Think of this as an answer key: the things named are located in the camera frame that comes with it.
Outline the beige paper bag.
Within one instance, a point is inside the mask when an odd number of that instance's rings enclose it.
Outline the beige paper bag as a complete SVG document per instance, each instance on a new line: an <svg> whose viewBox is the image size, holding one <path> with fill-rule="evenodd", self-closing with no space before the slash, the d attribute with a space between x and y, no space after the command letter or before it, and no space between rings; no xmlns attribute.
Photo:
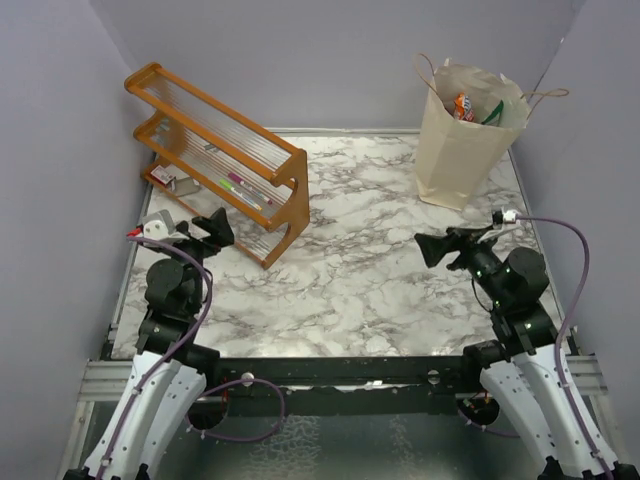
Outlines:
<svg viewBox="0 0 640 480"><path fill-rule="evenodd" d="M526 129L537 107L529 99L564 97L565 88L524 92L512 80L476 66L450 59L434 67L426 76L419 60L414 67L428 89L424 115L415 155L415 179L419 198L428 204L461 211L469 203L480 183ZM459 93L470 97L475 114L473 122L456 120L454 99ZM504 110L498 126L482 125L500 100Z"/></svg>

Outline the orange red snack bag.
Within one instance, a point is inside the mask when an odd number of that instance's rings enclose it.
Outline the orange red snack bag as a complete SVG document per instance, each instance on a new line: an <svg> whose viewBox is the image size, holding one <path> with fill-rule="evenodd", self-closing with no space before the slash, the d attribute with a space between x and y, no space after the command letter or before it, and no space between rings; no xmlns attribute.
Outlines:
<svg viewBox="0 0 640 480"><path fill-rule="evenodd" d="M472 108L471 100L465 93L459 93L454 99L453 117L456 120L473 122L475 114Z"/></svg>

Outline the green chips bag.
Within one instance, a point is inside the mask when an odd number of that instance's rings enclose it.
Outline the green chips bag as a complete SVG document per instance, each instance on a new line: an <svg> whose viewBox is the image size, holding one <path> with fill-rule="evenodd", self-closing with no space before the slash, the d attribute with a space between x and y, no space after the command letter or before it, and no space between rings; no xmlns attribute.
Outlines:
<svg viewBox="0 0 640 480"><path fill-rule="evenodd" d="M495 108L489 113L489 115L481 121L481 124L488 126L498 126L501 121L503 110L504 101L500 100Z"/></svg>

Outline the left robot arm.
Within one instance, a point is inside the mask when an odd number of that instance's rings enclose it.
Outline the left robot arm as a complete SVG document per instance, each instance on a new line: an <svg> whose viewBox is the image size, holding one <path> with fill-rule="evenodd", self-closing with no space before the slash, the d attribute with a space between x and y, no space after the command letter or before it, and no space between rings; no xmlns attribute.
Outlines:
<svg viewBox="0 0 640 480"><path fill-rule="evenodd" d="M181 222L161 210L127 238L162 257L146 274L147 311L123 393L98 444L67 479L153 478L191 405L220 385L219 352L194 339L213 299L204 261L235 242L225 209Z"/></svg>

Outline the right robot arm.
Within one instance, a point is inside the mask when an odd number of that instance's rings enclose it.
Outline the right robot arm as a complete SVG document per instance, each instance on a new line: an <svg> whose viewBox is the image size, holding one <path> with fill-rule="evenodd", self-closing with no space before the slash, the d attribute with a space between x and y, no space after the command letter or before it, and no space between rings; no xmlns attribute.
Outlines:
<svg viewBox="0 0 640 480"><path fill-rule="evenodd" d="M465 270L489 297L495 340L469 345L461 383L496 401L534 459L540 479L636 479L590 415L575 385L561 335L540 297L549 285L543 256L528 247L504 259L493 251L490 227L414 236L425 264L448 254L450 271Z"/></svg>

